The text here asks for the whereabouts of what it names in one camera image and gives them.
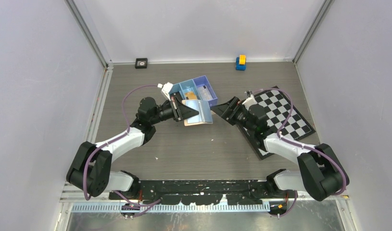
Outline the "beige leather card holder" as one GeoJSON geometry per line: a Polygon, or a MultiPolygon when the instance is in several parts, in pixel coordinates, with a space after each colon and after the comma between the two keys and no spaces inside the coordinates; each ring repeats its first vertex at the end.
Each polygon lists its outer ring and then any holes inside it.
{"type": "Polygon", "coordinates": [[[212,124],[213,117],[208,101],[204,100],[182,100],[187,107],[198,112],[197,115],[184,120],[184,126],[194,126],[201,124],[212,124]]]}

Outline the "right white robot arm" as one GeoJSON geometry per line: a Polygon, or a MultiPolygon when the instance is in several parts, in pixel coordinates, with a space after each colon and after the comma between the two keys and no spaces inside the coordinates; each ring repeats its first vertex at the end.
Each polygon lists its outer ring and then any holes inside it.
{"type": "Polygon", "coordinates": [[[231,125],[239,125],[253,133],[258,148],[277,154],[299,167],[298,171],[281,169],[267,177],[267,193],[280,197],[285,191],[307,192],[317,201],[345,192],[350,179],[335,155],[325,144],[309,145],[287,138],[267,124],[263,106],[248,107],[239,98],[212,106],[211,110],[231,125]]]}

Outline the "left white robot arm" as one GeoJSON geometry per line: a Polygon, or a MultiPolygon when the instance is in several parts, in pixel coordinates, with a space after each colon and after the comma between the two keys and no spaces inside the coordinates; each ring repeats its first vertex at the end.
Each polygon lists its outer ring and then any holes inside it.
{"type": "Polygon", "coordinates": [[[158,105],[145,97],[139,103],[135,120],[122,133],[99,143],[85,141],[79,146],[66,174],[66,181],[81,189],[86,199],[104,191],[119,191],[127,199],[139,194],[135,176],[126,171],[112,172],[112,163],[127,152],[146,144],[155,134],[155,124],[173,119],[184,121],[197,116],[198,110],[181,103],[176,97],[158,105]]]}

